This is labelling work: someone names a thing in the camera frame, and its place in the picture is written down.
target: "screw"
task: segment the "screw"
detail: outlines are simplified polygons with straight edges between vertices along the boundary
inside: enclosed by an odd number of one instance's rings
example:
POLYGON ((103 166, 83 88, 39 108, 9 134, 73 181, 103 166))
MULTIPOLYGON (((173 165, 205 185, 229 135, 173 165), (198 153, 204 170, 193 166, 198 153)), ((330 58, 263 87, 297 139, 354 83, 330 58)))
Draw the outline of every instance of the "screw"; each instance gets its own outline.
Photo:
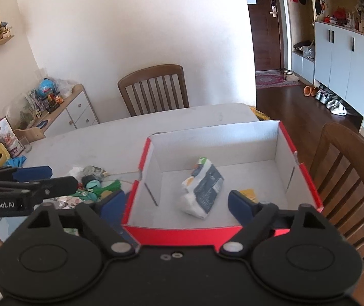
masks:
POLYGON ((237 253, 237 252, 240 252, 242 249, 244 249, 244 246, 241 243, 238 243, 236 241, 228 241, 227 243, 225 243, 223 245, 223 248, 227 252, 237 253))
POLYGON ((165 261, 169 261, 169 260, 171 260, 171 259, 172 259, 172 257, 171 257, 169 254, 162 254, 162 255, 160 256, 160 259, 161 259, 161 260, 165 260, 165 261))
POLYGON ((181 252, 173 252, 172 253, 172 258, 180 259, 181 257, 183 257, 183 253, 181 253, 181 252))
POLYGON ((123 241, 119 241, 111 245, 111 249, 116 253, 126 253, 132 249, 132 246, 123 241))

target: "dark wood floor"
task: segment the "dark wood floor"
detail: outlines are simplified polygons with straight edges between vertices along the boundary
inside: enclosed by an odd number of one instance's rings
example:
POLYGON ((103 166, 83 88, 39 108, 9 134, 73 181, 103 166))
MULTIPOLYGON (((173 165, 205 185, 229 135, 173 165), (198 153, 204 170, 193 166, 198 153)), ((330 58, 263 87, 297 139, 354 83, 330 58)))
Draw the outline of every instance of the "dark wood floor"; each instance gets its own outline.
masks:
MULTIPOLYGON (((341 123, 358 132, 362 117, 336 116, 313 97, 304 97, 303 87, 273 87, 257 90, 257 109, 272 119, 283 121, 298 150, 299 161, 311 166, 323 126, 341 123)), ((364 306, 364 274, 354 297, 364 306)))

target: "chair backrest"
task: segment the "chair backrest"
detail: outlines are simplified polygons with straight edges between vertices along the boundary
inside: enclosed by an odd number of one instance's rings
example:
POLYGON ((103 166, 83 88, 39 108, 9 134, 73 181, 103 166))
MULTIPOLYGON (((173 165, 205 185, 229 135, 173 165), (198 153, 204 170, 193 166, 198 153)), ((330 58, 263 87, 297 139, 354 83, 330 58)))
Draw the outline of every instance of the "chair backrest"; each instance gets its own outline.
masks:
POLYGON ((364 139, 337 123, 324 125, 310 169, 324 211, 364 260, 364 139))
POLYGON ((131 116, 137 115, 135 107, 138 107, 141 115, 189 107, 183 68, 177 64, 162 64, 135 71, 121 79, 118 88, 131 116), (177 87, 174 76, 177 76, 179 83, 177 87))

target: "red patterned rug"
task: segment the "red patterned rug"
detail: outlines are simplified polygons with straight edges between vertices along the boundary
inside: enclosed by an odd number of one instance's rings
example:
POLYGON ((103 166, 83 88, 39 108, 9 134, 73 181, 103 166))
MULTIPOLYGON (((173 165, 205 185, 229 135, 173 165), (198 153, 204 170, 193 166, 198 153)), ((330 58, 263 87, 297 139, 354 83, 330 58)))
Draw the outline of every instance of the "red patterned rug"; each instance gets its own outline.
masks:
POLYGON ((256 88, 269 88, 269 87, 284 87, 302 85, 300 81, 286 81, 284 79, 284 72, 271 71, 256 74, 256 88))

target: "red and white box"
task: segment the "red and white box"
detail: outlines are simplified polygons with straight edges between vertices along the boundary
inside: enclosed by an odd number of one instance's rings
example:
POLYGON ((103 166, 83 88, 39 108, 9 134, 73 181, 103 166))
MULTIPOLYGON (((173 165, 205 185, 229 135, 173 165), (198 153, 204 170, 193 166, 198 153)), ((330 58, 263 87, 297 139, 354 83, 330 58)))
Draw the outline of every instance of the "red and white box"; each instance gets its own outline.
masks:
POLYGON ((142 153, 140 179, 134 182, 123 227, 142 245, 214 245, 216 249, 241 226, 227 206, 231 190, 254 189, 259 201, 280 209, 322 202, 282 122, 260 121, 159 133, 142 153), (207 157, 224 178, 205 220, 178 207, 182 182, 200 157, 207 157))

